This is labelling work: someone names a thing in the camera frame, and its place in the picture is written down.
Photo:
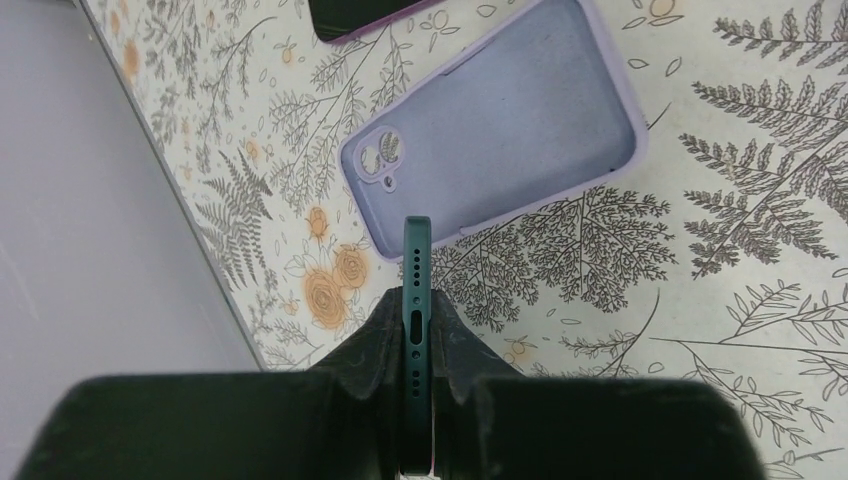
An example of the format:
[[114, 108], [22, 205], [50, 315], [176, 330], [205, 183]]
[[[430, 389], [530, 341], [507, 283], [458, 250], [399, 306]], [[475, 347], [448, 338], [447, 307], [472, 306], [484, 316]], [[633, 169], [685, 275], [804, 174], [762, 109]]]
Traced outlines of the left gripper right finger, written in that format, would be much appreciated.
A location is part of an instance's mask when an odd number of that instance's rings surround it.
[[485, 379], [520, 374], [462, 321], [445, 292], [431, 292], [429, 326], [434, 471], [441, 479], [485, 479], [495, 420]]

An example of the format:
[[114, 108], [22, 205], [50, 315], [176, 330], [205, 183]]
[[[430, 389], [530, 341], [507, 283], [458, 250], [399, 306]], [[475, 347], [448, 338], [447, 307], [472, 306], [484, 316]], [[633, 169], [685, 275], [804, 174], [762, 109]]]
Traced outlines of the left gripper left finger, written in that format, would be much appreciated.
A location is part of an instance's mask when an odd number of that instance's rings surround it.
[[402, 289], [388, 289], [367, 320], [315, 364], [332, 380], [321, 451], [330, 479], [397, 479], [403, 420]]

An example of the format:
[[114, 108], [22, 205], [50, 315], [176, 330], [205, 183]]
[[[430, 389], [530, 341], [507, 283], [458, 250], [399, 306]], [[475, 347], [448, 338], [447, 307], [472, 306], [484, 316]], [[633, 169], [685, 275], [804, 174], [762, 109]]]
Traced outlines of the phone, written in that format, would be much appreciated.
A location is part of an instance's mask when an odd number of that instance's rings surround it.
[[403, 417], [399, 468], [408, 476], [427, 475], [432, 464], [432, 394], [429, 359], [431, 319], [431, 222], [405, 220], [402, 321]]
[[339, 43], [432, 4], [434, 0], [308, 0], [316, 37]]

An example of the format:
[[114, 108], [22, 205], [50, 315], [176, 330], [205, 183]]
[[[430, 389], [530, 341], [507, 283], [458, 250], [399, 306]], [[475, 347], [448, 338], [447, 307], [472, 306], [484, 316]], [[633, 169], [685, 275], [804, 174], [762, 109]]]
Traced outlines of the purple phone case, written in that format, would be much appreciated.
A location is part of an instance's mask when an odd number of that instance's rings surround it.
[[375, 252], [410, 216], [443, 246], [641, 162], [648, 131], [592, 1], [534, 1], [343, 140], [337, 158]]

